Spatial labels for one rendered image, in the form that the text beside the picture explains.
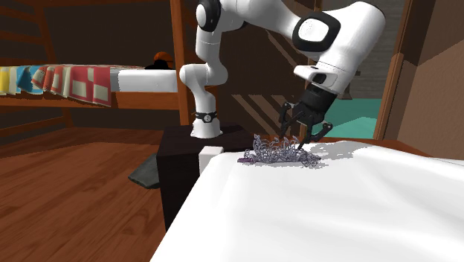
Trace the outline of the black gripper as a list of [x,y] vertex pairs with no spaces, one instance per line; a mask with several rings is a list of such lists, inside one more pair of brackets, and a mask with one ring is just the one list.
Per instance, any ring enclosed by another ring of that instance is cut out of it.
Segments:
[[[315,124],[321,123],[325,114],[337,98],[336,94],[328,92],[314,84],[310,84],[301,95],[297,103],[285,102],[280,110],[280,138],[283,138],[288,128],[295,122],[299,122],[305,126],[306,134],[300,142],[298,149],[301,150],[304,144],[311,141],[320,141],[333,125],[329,122],[323,122],[322,130],[317,134],[312,134],[312,128]],[[287,118],[287,112],[291,110],[291,117]]]

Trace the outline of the bed with white sheet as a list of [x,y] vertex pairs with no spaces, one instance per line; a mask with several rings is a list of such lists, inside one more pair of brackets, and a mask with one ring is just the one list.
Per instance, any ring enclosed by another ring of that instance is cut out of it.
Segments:
[[214,156],[150,262],[464,262],[464,160],[354,141]]

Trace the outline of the dark robot stand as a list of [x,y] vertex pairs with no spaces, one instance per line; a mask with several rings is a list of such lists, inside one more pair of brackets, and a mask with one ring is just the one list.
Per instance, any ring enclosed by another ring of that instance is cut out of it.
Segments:
[[235,123],[221,125],[216,138],[194,138],[191,126],[167,127],[156,155],[164,224],[168,229],[200,176],[199,153],[205,146],[227,152],[251,149],[254,137]]

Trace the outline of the wooden bunk bed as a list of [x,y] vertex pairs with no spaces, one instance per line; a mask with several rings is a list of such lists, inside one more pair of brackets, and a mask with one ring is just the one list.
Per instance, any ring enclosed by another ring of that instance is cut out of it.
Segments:
[[[48,30],[44,9],[46,7],[75,7],[75,6],[93,6],[108,4],[130,4],[141,2],[168,1],[170,3],[170,15],[173,29],[173,45],[175,68],[180,69],[185,62],[185,58],[192,58],[194,53],[186,48],[185,44],[185,26],[196,26],[196,20],[193,14],[188,10],[187,5],[194,0],[17,0],[18,2],[34,8],[34,13],[25,13],[15,10],[4,5],[6,0],[0,0],[0,16],[21,19],[24,21],[38,24],[41,32],[40,37],[28,36],[8,31],[0,31],[0,39],[12,40],[15,42],[30,42],[37,45],[43,45],[47,60],[46,63],[55,63],[54,48],[50,42],[50,33]],[[97,108],[97,104],[86,104],[78,100],[72,101],[65,98],[55,98],[53,95],[43,97],[36,95],[5,95],[0,98],[0,113],[21,112],[26,109],[35,107],[59,107],[62,109],[62,116],[49,118],[43,121],[35,121],[27,124],[0,129],[0,138],[10,135],[19,134],[31,130],[37,130],[43,127],[49,127],[55,124],[64,123],[67,127],[73,126],[70,108]],[[194,119],[193,113],[193,96],[190,91],[186,90],[185,85],[179,83],[178,91],[173,92],[113,92],[112,93],[113,109],[149,109],[149,110],[177,110],[181,125],[187,125]]]

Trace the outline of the dark grey flat cushion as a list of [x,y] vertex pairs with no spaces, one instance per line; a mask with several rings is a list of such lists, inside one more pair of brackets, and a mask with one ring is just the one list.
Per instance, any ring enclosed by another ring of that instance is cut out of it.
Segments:
[[159,188],[160,181],[156,156],[156,153],[150,155],[128,176],[128,179],[146,189]]

